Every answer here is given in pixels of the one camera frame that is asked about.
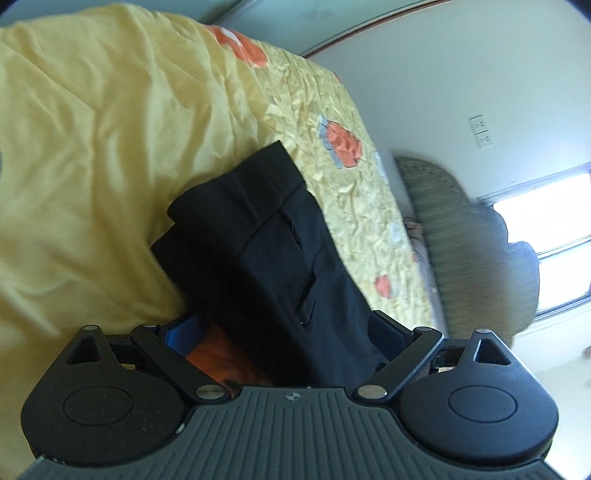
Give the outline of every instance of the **triangular cutout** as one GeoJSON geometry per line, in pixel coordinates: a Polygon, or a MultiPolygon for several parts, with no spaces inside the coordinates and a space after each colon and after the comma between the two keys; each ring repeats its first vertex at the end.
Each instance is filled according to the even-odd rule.
{"type": "Polygon", "coordinates": [[[88,362],[98,362],[100,360],[99,349],[96,347],[95,339],[85,337],[76,346],[74,352],[68,358],[69,365],[85,364],[88,362]]]}
{"type": "Polygon", "coordinates": [[[476,358],[480,364],[510,365],[509,359],[499,350],[495,342],[490,339],[480,341],[476,358]]]}

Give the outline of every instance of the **window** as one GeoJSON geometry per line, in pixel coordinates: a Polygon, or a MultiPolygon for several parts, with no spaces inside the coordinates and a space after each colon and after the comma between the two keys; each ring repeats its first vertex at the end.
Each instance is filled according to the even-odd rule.
{"type": "Polygon", "coordinates": [[[492,203],[509,242],[528,242],[540,259],[537,316],[591,300],[591,173],[492,203]]]}

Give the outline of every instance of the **orange fabric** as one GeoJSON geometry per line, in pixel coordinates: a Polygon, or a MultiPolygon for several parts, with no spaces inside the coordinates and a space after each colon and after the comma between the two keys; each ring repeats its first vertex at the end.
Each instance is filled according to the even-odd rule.
{"type": "Polygon", "coordinates": [[[187,356],[187,360],[230,390],[232,384],[272,385],[246,353],[214,323],[210,325],[205,338],[187,356]]]}
{"type": "Polygon", "coordinates": [[[326,128],[326,138],[332,145],[333,151],[346,168],[357,165],[363,156],[361,142],[348,130],[336,122],[329,122],[326,128]]]}
{"type": "Polygon", "coordinates": [[[264,67],[267,65],[265,51],[245,35],[218,25],[207,25],[207,29],[213,33],[220,45],[228,45],[236,58],[245,61],[250,66],[264,67]]]}
{"type": "Polygon", "coordinates": [[[374,286],[378,295],[385,299],[388,299],[392,295],[392,284],[387,275],[382,275],[375,279],[374,286]]]}

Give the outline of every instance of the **yellow bedspread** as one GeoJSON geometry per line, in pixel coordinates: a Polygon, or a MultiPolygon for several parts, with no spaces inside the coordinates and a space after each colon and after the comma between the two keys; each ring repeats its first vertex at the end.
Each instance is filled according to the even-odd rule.
{"type": "Polygon", "coordinates": [[[183,311],[150,253],[169,204],[276,140],[370,305],[428,325],[381,161],[332,72],[131,5],[0,29],[0,478],[32,461],[20,408],[81,325],[183,311]]]}

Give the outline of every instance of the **wall outlet cover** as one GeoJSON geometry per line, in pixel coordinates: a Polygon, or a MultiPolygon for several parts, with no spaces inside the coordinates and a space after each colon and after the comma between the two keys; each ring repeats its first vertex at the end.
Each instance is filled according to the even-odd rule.
{"type": "Polygon", "coordinates": [[[478,145],[478,148],[486,148],[493,146],[494,141],[492,139],[491,133],[486,131],[476,134],[476,144],[478,145]]]}
{"type": "Polygon", "coordinates": [[[475,135],[488,130],[488,125],[486,124],[483,115],[470,118],[470,126],[472,127],[472,131],[475,135]]]}

